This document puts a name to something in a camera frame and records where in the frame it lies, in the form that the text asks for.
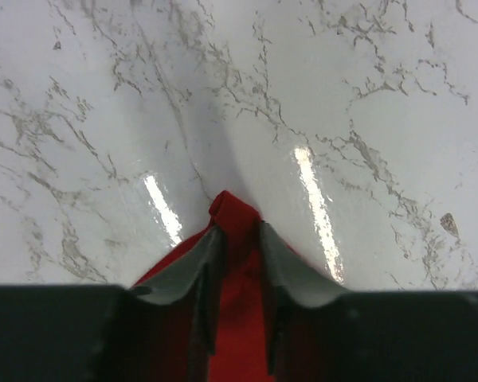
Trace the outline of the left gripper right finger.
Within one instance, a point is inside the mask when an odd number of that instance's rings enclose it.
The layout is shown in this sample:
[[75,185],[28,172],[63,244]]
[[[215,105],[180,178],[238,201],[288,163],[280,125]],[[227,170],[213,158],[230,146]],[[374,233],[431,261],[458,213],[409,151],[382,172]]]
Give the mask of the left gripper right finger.
[[352,291],[260,224],[277,381],[478,381],[478,291]]

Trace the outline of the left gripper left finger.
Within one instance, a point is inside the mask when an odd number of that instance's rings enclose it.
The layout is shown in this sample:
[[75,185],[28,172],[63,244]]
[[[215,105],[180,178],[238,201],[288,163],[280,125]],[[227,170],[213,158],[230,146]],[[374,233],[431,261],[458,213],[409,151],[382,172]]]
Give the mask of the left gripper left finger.
[[215,351],[225,236],[130,289],[0,286],[0,381],[205,381]]

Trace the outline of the red t shirt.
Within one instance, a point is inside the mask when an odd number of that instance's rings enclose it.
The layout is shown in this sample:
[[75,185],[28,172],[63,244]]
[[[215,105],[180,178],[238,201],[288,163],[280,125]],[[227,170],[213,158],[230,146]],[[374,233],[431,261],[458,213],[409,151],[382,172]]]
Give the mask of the red t shirt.
[[267,275],[261,258],[259,212],[224,190],[212,202],[206,228],[181,242],[143,275],[150,281],[172,263],[186,257],[205,234],[217,228],[225,235],[215,353],[203,363],[205,381],[315,381],[319,366],[305,317],[284,317],[282,326],[292,329],[277,352],[277,371],[269,373],[267,349],[276,328],[264,309]]

